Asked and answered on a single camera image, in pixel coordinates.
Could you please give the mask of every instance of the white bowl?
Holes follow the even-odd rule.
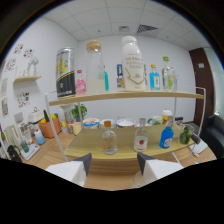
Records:
[[[122,118],[120,120],[117,120],[116,124],[118,128],[130,128],[135,126],[136,121],[131,118]]]

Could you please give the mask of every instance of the bottle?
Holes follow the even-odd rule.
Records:
[[[111,130],[111,121],[104,121],[105,132],[102,135],[104,153],[112,155],[117,152],[117,137]]]
[[[144,152],[147,149],[149,132],[145,129],[145,118],[139,119],[140,128],[135,132],[134,150]]]
[[[36,131],[34,132],[34,135],[35,135],[35,138],[36,138],[37,143],[38,143],[39,145],[44,144],[45,139],[44,139],[44,136],[43,136],[43,134],[42,134],[42,132],[41,132],[40,129],[36,129]]]
[[[168,120],[166,123],[166,128],[162,131],[161,139],[159,142],[159,146],[161,148],[167,149],[170,147],[172,139],[173,139],[173,116],[168,116]]]
[[[108,74],[107,72],[104,71],[104,78],[105,78],[105,90],[109,91],[109,80],[108,80]]]
[[[86,45],[87,73],[86,91],[88,94],[105,93],[104,63],[101,43],[93,40]]]
[[[5,153],[5,150],[2,148],[1,142],[0,142],[0,158],[2,158],[2,159],[8,159],[7,158],[7,155]]]
[[[172,66],[168,65],[169,58],[163,57],[163,61],[166,63],[163,70],[163,90],[169,92],[177,91],[177,77]]]
[[[151,90],[160,90],[159,73],[156,72],[156,66],[151,65],[152,71],[150,73],[150,88]]]
[[[86,82],[82,79],[82,70],[78,70],[79,79],[75,83],[75,89],[77,95],[82,95],[86,93]]]
[[[122,38],[122,70],[126,91],[145,91],[144,63],[135,37]]]

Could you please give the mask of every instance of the cup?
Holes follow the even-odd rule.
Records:
[[[149,118],[148,123],[151,125],[160,125],[162,124],[162,117],[153,116],[152,118]]]
[[[131,188],[140,188],[146,185],[144,177],[142,176],[141,171],[137,172],[133,178],[133,183]]]
[[[20,145],[25,153],[29,152],[29,146],[26,144],[26,141],[21,141]]]
[[[78,135],[78,133],[82,130],[81,122],[75,122],[72,126],[74,135]]]

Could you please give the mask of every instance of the can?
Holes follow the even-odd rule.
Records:
[[[57,52],[56,89],[58,97],[75,94],[73,48],[65,47]]]

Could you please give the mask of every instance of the wooden shelf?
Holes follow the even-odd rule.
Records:
[[[178,142],[178,137],[180,135],[180,127],[176,124],[173,124],[172,129],[174,131],[174,136],[171,146],[168,149],[160,148],[159,141],[162,130],[164,128],[165,125],[154,125],[146,127],[149,132],[149,142],[147,150],[143,152],[144,154],[153,156],[172,152],[186,147],[186,145],[182,145]],[[79,134],[65,150],[65,155],[81,157],[88,153],[92,153],[93,159],[101,161],[136,159],[137,152],[134,151],[133,147],[135,131],[137,129],[138,127],[112,129],[116,133],[118,146],[118,151],[114,155],[106,155],[103,152],[102,134],[105,129],[82,129],[81,132],[79,132]],[[194,142],[190,139],[189,145],[192,144],[194,144]]]
[[[203,95],[188,93],[188,92],[164,92],[164,91],[143,91],[143,92],[127,92],[114,91],[96,95],[72,95],[60,97],[57,100],[49,102],[50,106],[60,104],[71,104],[77,102],[94,101],[94,100],[108,100],[108,99],[122,99],[122,98],[139,98],[139,97],[181,97],[181,98],[196,98],[204,99]]]
[[[23,76],[23,77],[16,78],[13,83],[33,81],[33,80],[37,80],[39,78],[41,78],[41,76]]]

